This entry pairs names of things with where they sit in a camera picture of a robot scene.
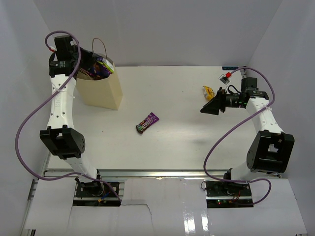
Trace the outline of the small yellow snack packet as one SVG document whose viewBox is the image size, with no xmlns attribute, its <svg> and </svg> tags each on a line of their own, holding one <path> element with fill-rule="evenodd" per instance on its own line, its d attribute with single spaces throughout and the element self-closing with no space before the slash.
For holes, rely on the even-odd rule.
<svg viewBox="0 0 315 236">
<path fill-rule="evenodd" d="M 204 97 L 207 101 L 211 101 L 215 97 L 215 93 L 212 88 L 208 86 L 203 86 L 204 89 Z"/>
</svg>

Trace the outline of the large dark blue candy bag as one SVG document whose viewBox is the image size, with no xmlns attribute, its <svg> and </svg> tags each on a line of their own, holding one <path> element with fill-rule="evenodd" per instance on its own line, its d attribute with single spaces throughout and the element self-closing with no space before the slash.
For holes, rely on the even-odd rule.
<svg viewBox="0 0 315 236">
<path fill-rule="evenodd" d="M 114 63 L 110 58 L 102 56 L 96 57 L 96 59 L 90 65 L 82 65 L 79 68 L 79 72 L 88 77 L 88 80 L 102 80 L 108 78 L 114 74 Z"/>
</svg>

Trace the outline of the brown purple M&M's packet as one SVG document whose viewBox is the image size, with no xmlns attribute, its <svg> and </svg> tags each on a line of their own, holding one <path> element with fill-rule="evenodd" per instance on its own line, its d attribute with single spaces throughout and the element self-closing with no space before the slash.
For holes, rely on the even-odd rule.
<svg viewBox="0 0 315 236">
<path fill-rule="evenodd" d="M 136 130 L 139 134 L 143 134 L 143 132 L 148 129 L 151 125 L 159 121 L 159 118 L 154 114 L 150 113 L 148 116 L 141 121 L 138 125 L 136 125 Z"/>
</svg>

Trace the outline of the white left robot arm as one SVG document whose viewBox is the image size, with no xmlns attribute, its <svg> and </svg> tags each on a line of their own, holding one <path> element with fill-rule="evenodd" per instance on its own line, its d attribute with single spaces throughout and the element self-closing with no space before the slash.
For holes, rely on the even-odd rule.
<svg viewBox="0 0 315 236">
<path fill-rule="evenodd" d="M 40 139 L 53 156 L 81 174 L 76 181 L 83 188 L 93 196 L 99 196 L 103 193 L 104 184 L 96 179 L 97 169 L 83 156 L 85 138 L 75 130 L 72 117 L 78 48 L 71 36 L 55 37 L 55 45 L 57 50 L 49 59 L 53 95 L 50 118 L 47 128 L 40 131 Z"/>
</svg>

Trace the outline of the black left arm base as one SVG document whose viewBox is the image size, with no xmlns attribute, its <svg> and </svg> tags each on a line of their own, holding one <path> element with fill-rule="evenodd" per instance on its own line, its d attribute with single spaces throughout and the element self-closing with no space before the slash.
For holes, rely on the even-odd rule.
<svg viewBox="0 0 315 236">
<path fill-rule="evenodd" d="M 84 188 L 80 183 L 77 184 L 73 199 L 75 207 L 119 207 L 120 201 L 108 185 Z"/>
</svg>

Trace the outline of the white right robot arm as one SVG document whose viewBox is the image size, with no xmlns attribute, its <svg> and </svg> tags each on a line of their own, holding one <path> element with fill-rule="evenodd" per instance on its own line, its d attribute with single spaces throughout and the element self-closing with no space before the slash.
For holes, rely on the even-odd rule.
<svg viewBox="0 0 315 236">
<path fill-rule="evenodd" d="M 224 174 L 223 192 L 234 196 L 240 190 L 240 183 L 246 183 L 261 176 L 282 174 L 286 171 L 295 139 L 285 133 L 276 122 L 266 92 L 258 88 L 243 88 L 240 93 L 228 94 L 219 89 L 200 110 L 201 113 L 218 115 L 226 108 L 244 108 L 250 114 L 256 129 L 246 161 Z"/>
</svg>

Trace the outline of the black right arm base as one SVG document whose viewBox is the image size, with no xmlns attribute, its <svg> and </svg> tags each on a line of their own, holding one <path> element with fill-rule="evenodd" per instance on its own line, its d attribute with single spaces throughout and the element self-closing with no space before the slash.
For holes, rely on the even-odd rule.
<svg viewBox="0 0 315 236">
<path fill-rule="evenodd" d="M 205 180 L 200 187 L 205 191 L 208 209 L 253 207 L 249 184 Z"/>
</svg>

